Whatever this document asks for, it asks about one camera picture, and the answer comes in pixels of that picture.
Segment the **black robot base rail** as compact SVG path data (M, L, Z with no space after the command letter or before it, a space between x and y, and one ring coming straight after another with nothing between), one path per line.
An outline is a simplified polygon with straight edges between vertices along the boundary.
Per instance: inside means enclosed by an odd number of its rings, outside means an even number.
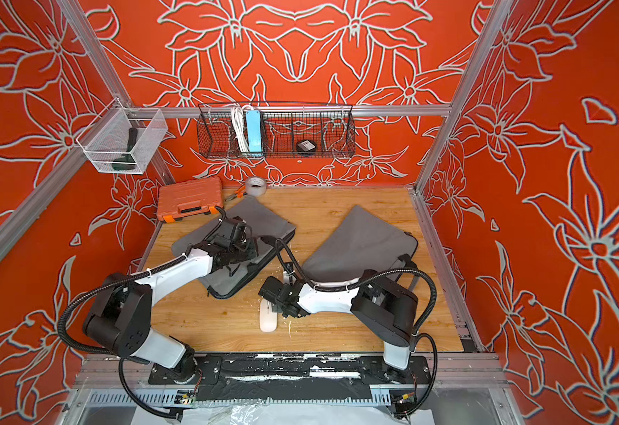
M405 370L372 353L213 352L195 356L186 382L153 366L148 384L189 391L197 402L309 402L384 406L412 391L423 391L433 367L413 356Z

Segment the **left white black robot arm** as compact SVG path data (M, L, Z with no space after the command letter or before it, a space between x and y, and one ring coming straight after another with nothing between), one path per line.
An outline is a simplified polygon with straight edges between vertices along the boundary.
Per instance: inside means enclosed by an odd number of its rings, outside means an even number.
M120 384L128 397L148 414L170 424L181 423L183 411L159 410L132 391L124 364L153 363L180 383L197 371L194 350L152 328L153 307L167 295L208 274L252 260L256 242L246 221L230 217L222 207L215 228L176 258L137 274L111 274L104 283L72 300L57 322L60 340L75 350L112 354L118 359Z

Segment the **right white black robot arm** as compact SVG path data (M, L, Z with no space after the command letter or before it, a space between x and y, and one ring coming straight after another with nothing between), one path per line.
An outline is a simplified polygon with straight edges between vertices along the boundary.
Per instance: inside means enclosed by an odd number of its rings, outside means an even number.
M277 238L274 246L290 281L268 277L259 291L261 298L284 317L348 313L362 322L383 342L386 369L407 372L413 381L413 391L388 409L393 419L410 421L432 394L439 370L438 346L430 334L422 331L438 299L433 279L417 267L410 255L403 254L399 257L401 267L366 269L361 276L344 282L319 282L309 277L286 242ZM426 389L418 394L410 358L422 339L432 347L433 366L426 373Z

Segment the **grey laptop bag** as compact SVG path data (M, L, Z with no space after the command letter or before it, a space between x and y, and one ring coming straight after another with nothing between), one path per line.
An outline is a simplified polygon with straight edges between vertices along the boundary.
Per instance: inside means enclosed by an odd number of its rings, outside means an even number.
M400 257L414 256L417 248L413 235L356 205L302 269L314 282L343 282L362 276L366 270L401 267L404 262Z
M288 243L296 226L256 198L245 198L171 246L174 255L187 248L214 255L213 271L199 280L216 299L229 299L276 257L275 241Z

